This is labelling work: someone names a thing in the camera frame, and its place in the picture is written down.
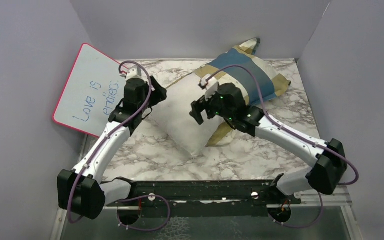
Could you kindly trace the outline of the blue beige checked pillowcase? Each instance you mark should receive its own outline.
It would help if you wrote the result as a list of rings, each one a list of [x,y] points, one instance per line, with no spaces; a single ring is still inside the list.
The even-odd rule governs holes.
[[[260,104],[258,91],[261,91],[264,101],[279,97],[287,91],[291,82],[267,61],[255,55],[259,44],[258,38],[250,39],[188,74],[194,73],[202,79],[207,74],[221,70],[214,78],[220,84],[235,84],[241,90],[245,102],[250,105]]]

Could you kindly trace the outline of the white pillow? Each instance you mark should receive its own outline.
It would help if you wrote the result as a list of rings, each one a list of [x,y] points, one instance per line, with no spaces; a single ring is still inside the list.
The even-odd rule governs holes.
[[[230,144],[235,134],[220,117],[207,119],[201,125],[190,116],[191,103],[204,95],[198,86],[201,78],[190,73],[167,88],[167,98],[153,108],[149,119],[191,156],[198,156],[205,147]]]

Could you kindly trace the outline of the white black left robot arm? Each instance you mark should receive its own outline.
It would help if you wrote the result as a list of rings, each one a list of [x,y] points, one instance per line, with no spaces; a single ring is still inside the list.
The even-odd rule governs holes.
[[[96,219],[104,206],[120,200],[132,205],[137,191],[126,179],[104,183],[103,175],[121,146],[144,119],[144,112],[167,98],[167,90],[151,76],[150,81],[133,77],[126,81],[124,96],[109,115],[102,135],[88,154],[71,170],[57,176],[58,206],[70,213]]]

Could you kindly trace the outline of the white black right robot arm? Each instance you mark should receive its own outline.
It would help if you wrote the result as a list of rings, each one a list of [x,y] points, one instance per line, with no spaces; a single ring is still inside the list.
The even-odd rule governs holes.
[[[280,204],[293,194],[315,190],[332,195],[347,170],[345,153],[340,141],[326,142],[297,131],[266,113],[246,104],[238,87],[232,83],[214,85],[212,94],[205,94],[191,103],[189,113],[202,125],[202,112],[208,119],[221,117],[234,130],[272,142],[294,154],[307,164],[306,169],[280,174],[269,186],[269,199]]]

